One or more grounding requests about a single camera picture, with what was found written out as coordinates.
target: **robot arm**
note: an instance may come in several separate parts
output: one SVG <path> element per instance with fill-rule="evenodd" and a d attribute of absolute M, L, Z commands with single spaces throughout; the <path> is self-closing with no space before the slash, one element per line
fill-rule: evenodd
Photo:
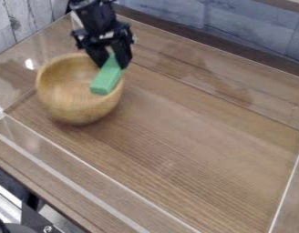
<path fill-rule="evenodd" d="M 115 0 L 72 0 L 71 9 L 84 25 L 72 35 L 76 45 L 85 49 L 99 67 L 103 67 L 109 57 L 107 46 L 111 46 L 116 61 L 125 69 L 132 59 L 131 45 L 135 43 L 129 24 L 116 20 L 112 7 Z"/>

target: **wooden bowl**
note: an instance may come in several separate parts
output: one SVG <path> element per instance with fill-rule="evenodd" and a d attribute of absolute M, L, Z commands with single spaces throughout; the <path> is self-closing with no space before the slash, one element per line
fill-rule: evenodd
<path fill-rule="evenodd" d="M 52 59 L 38 70 L 37 96 L 52 117 L 81 126 L 104 117 L 116 107 L 124 87 L 120 79 L 108 96 L 91 94 L 89 86 L 99 68 L 87 54 L 69 54 Z"/>

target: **green block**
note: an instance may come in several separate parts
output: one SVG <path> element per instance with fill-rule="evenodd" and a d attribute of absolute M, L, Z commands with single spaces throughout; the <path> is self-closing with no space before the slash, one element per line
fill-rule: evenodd
<path fill-rule="evenodd" d="M 111 94 L 121 75 L 123 69 L 116 61 L 116 56 L 111 55 L 91 84 L 91 93 L 100 96 Z"/>

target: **black cable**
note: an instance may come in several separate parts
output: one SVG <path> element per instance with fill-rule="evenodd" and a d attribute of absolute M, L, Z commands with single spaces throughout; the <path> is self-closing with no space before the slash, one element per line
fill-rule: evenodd
<path fill-rule="evenodd" d="M 4 223 L 4 221 L 0 219 L 0 228 L 2 230 L 2 233 L 9 233 L 8 229 L 6 229 L 6 225 Z"/>

